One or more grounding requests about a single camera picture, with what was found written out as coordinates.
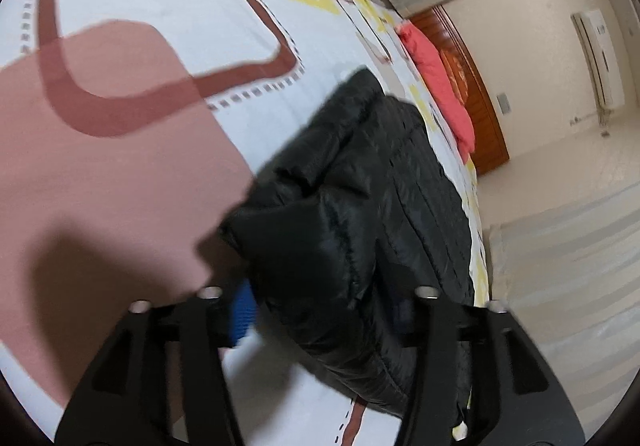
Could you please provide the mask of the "black puffer jacket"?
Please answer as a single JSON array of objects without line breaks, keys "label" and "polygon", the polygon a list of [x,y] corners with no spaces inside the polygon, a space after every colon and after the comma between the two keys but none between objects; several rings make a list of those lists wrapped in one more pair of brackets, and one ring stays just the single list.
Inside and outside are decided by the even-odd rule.
[{"label": "black puffer jacket", "polygon": [[402,414],[419,285],[474,301],[472,233],[424,120],[360,68],[220,226],[259,302],[369,405]]}]

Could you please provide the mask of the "orange small pillow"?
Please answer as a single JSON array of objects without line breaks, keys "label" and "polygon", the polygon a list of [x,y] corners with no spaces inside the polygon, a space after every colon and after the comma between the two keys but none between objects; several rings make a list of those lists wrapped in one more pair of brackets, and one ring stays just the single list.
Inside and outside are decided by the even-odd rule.
[{"label": "orange small pillow", "polygon": [[442,60],[442,65],[445,68],[454,95],[462,106],[466,106],[466,102],[469,99],[469,83],[466,80],[461,61],[455,54],[446,49],[439,50],[439,57]]}]

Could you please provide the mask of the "cream side curtain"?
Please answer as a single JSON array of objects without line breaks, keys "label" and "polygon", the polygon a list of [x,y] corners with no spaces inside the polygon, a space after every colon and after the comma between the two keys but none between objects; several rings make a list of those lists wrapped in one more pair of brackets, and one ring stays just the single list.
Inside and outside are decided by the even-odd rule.
[{"label": "cream side curtain", "polygon": [[639,186],[495,225],[491,294],[505,302],[561,382],[586,436],[639,371]]}]

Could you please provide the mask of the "white air conditioner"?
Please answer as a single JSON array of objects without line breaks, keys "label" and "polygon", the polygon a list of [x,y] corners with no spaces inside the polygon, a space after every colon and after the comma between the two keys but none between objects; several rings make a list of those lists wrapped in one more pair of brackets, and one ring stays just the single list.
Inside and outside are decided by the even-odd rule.
[{"label": "white air conditioner", "polygon": [[574,13],[572,20],[584,47],[598,105],[604,111],[620,109],[625,106],[624,85],[611,32],[601,10]]}]

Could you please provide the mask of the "pink folded quilt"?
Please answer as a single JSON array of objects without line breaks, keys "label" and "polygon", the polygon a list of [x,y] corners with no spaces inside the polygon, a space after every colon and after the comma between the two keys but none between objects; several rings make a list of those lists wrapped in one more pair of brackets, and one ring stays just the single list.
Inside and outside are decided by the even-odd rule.
[{"label": "pink folded quilt", "polygon": [[466,163],[475,150],[474,128],[468,111],[451,85],[439,50],[410,21],[401,22],[396,28],[396,34],[454,134],[462,162]]}]

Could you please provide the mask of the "patterned white bed sheet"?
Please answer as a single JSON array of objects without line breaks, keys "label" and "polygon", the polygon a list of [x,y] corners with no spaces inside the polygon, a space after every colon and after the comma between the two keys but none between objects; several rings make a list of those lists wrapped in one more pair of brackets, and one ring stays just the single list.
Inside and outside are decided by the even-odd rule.
[{"label": "patterned white bed sheet", "polygon": [[416,106],[488,278],[473,164],[374,0],[1,1],[1,373],[52,440],[136,299],[206,282],[198,241],[350,73]]}]

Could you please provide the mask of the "wooden headboard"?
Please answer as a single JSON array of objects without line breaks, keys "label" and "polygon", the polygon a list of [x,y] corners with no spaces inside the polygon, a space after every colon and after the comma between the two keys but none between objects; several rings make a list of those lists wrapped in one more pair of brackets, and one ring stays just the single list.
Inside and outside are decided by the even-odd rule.
[{"label": "wooden headboard", "polygon": [[484,80],[445,8],[434,6],[410,16],[410,21],[437,48],[452,87],[471,117],[475,132],[472,160],[477,175],[486,175],[508,163],[509,151]]}]

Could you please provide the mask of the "wall switch panel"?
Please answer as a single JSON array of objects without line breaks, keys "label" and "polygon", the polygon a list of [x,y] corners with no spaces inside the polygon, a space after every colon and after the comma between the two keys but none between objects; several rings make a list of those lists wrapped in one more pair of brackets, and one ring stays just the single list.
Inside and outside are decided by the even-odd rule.
[{"label": "wall switch panel", "polygon": [[506,94],[503,94],[503,92],[501,94],[498,94],[497,101],[500,111],[503,115],[509,114],[511,112],[510,101]]}]

